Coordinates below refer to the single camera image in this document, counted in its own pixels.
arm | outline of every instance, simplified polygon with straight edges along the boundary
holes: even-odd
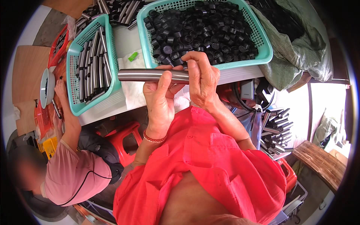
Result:
[[[54,114],[53,114],[53,124],[54,124],[56,138],[58,141],[60,141],[60,139],[63,137],[63,129],[62,129],[63,121],[58,118],[55,109],[54,109]]]
[[[211,66],[203,52],[190,51],[182,57],[188,62],[190,98],[210,113],[224,134],[232,136],[239,148],[255,149],[240,121],[222,104],[216,93],[220,71]]]
[[[158,66],[158,69],[182,70],[182,66],[172,67],[170,65]],[[162,139],[166,136],[170,124],[175,116],[174,95],[180,91],[184,85],[171,84],[171,72],[165,71],[159,82],[145,82],[143,93],[149,113],[149,125],[146,135],[153,139]],[[145,165],[149,156],[162,143],[154,143],[144,138],[141,142],[133,162],[133,166]]]
[[[63,80],[58,80],[56,82],[55,92],[60,99],[65,121],[65,133],[61,139],[64,140],[74,152],[76,152],[81,132],[81,125],[78,117],[74,116],[71,112],[65,82]]]

plastic basket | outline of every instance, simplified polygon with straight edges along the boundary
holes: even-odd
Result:
[[[50,115],[49,115],[49,105],[43,109],[41,107],[41,102],[39,100],[37,107],[35,107],[34,111],[34,119],[35,124],[39,125],[40,128],[40,140],[43,139],[45,134],[50,130],[51,128],[51,121],[50,121]]]
[[[142,10],[140,10],[136,18],[138,23],[139,35],[140,35],[141,49],[143,51],[146,68],[155,68],[158,66],[156,59],[152,57],[153,47],[151,45],[151,34],[148,31],[148,29],[146,29],[144,23],[144,18],[148,16],[149,11],[154,9],[157,12],[162,13],[164,10],[167,9],[185,10],[191,6],[194,6],[197,1],[198,0],[178,0],[178,1],[159,0],[144,6]],[[258,48],[259,54],[256,56],[255,59],[224,63],[224,64],[215,65],[215,67],[220,70],[223,70],[223,69],[231,69],[235,67],[266,64],[270,62],[271,59],[273,58],[273,48],[255,13],[251,10],[249,5],[243,0],[231,0],[229,2],[238,4],[239,10],[243,11],[245,21],[249,23],[250,27],[253,30],[250,39],[255,43],[255,47]]]
[[[92,40],[100,26],[105,27],[106,44],[111,70],[111,85],[107,92],[97,99],[92,100],[89,104],[81,103],[79,99],[79,79],[76,77],[76,65],[80,51],[83,49],[85,42]],[[104,14],[94,19],[71,43],[66,56],[66,82],[70,108],[74,115],[79,116],[86,110],[106,99],[113,91],[121,87],[121,82],[117,78],[119,65],[117,63],[117,54],[115,49],[115,40],[112,27],[109,23],[109,16]]]
[[[49,138],[41,144],[38,144],[41,153],[45,152],[48,159],[51,159],[54,154],[56,147],[58,146],[58,139],[56,137]]]
[[[62,35],[64,32],[66,32],[64,43],[60,47],[58,52],[54,55],[54,50],[56,48],[56,42],[58,41],[60,35]],[[67,30],[67,24],[66,24],[66,26],[61,30],[60,34],[57,36],[53,45],[51,46],[50,54],[49,54],[49,61],[48,61],[48,68],[58,65],[60,58],[64,57],[66,54],[66,47],[68,46],[68,44],[69,44],[69,32]]]

stool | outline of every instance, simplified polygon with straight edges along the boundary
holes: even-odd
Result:
[[[289,193],[291,189],[295,187],[297,176],[291,166],[286,162],[284,158],[279,159],[279,165],[283,169],[286,177],[286,193]]]
[[[105,138],[113,144],[113,146],[116,148],[120,163],[123,167],[129,165],[132,163],[135,159],[135,155],[132,156],[126,153],[124,150],[124,147],[122,146],[123,139],[128,136],[129,134],[133,134],[135,137],[136,142],[138,145],[140,145],[142,138],[139,134],[138,128],[140,127],[140,124],[137,121],[130,122],[126,124],[125,126],[117,127],[115,130],[111,131],[108,135],[105,136]]]

pile of metal tubes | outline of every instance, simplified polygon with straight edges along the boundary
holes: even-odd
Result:
[[[112,26],[126,26],[128,30],[137,26],[136,15],[144,5],[157,0],[93,0],[93,4],[82,12],[76,21],[76,36],[100,15],[108,14]]]
[[[53,51],[53,56],[56,55],[56,53],[58,53],[58,51],[61,49],[61,47],[63,46],[64,42],[65,42],[65,37],[66,37],[66,33],[67,33],[67,30],[64,31],[64,33],[62,33],[59,38],[58,38],[58,41],[56,42],[56,45],[55,45],[55,49]]]
[[[290,128],[293,122],[289,122],[290,108],[267,109],[262,115],[260,150],[271,159],[274,155],[294,151],[286,148],[290,141]]]
[[[87,104],[103,95],[111,84],[111,72],[104,27],[85,42],[79,54],[76,76],[79,78],[80,102]]]

green packet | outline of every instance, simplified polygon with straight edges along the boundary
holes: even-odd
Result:
[[[138,52],[136,51],[136,52],[134,52],[134,53],[128,58],[128,60],[129,60],[130,62],[132,62],[132,61],[136,58],[137,55],[138,55]]]

